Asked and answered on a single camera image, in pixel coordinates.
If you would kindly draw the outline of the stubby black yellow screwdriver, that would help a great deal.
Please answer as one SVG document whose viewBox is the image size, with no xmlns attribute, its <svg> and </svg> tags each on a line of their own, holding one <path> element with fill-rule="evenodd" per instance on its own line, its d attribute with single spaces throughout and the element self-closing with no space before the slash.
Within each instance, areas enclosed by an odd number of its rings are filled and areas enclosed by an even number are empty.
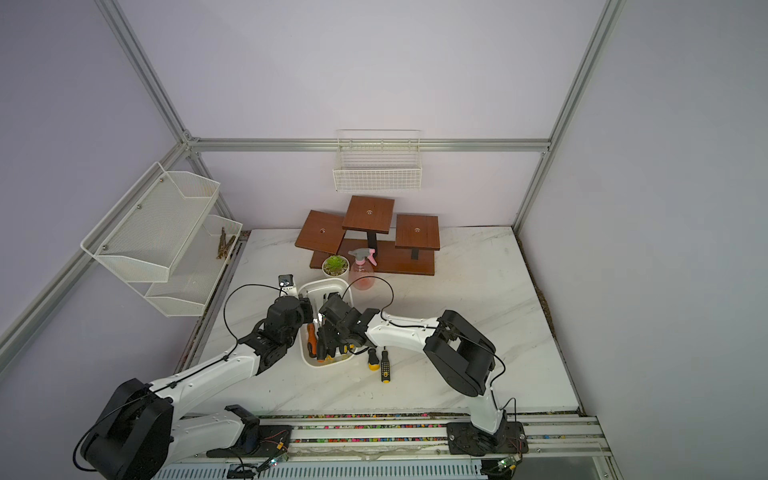
<svg viewBox="0 0 768 480">
<path fill-rule="evenodd" d="M 368 361 L 367 361 L 368 368 L 372 371 L 379 370 L 381 366 L 381 361 L 377 354 L 377 349 L 375 347 L 369 347 L 367 350 L 367 356 L 368 356 Z"/>
</svg>

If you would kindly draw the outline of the white plastic storage box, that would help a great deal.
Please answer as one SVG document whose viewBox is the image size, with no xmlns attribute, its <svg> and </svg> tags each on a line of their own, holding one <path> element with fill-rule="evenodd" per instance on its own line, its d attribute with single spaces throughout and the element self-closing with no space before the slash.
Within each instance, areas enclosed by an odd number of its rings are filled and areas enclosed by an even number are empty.
<svg viewBox="0 0 768 480">
<path fill-rule="evenodd" d="M 312 323 L 299 331 L 302 359 L 312 368 L 330 367 L 353 358 L 354 348 L 340 338 L 330 319 L 319 312 L 327 300 L 341 296 L 347 287 L 344 279 L 326 278 L 298 289 L 299 298 L 309 301 L 313 313 Z"/>
</svg>

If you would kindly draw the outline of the long yellow-dotted flathead screwdriver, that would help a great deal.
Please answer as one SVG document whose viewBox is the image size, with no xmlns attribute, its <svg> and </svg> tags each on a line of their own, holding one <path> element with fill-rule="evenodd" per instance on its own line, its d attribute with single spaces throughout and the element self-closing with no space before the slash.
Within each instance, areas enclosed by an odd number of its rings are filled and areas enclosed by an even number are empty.
<svg viewBox="0 0 768 480">
<path fill-rule="evenodd" d="M 380 376 L 382 383 L 389 383 L 391 381 L 391 364 L 386 347 L 383 348 L 381 353 Z"/>
</svg>

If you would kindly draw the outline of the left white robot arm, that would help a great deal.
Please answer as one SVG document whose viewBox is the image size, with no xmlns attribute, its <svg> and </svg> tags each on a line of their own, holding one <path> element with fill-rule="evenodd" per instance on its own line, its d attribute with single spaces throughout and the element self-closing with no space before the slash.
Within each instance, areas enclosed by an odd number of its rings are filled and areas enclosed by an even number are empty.
<svg viewBox="0 0 768 480">
<path fill-rule="evenodd" d="M 199 453 L 279 455 L 290 428 L 263 430 L 259 418 L 238 404 L 213 414 L 189 414 L 274 366 L 312 320 L 309 300 L 279 297 L 248 335 L 219 356 L 149 383 L 125 381 L 76 444 L 75 467 L 106 479 L 150 479 L 164 466 Z"/>
</svg>

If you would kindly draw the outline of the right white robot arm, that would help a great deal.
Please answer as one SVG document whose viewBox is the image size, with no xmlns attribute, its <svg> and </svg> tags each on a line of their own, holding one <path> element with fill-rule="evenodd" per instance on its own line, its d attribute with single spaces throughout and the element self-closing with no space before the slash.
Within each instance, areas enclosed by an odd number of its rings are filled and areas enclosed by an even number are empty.
<svg viewBox="0 0 768 480">
<path fill-rule="evenodd" d="M 529 451 L 522 424 L 510 421 L 495 399 L 496 367 L 506 372 L 492 341 L 453 310 L 415 319 L 382 310 L 359 311 L 341 295 L 331 294 L 319 308 L 318 344 L 351 348 L 401 348 L 423 353 L 441 378 L 468 399 L 470 419 L 446 425 L 451 454 L 524 455 Z"/>
</svg>

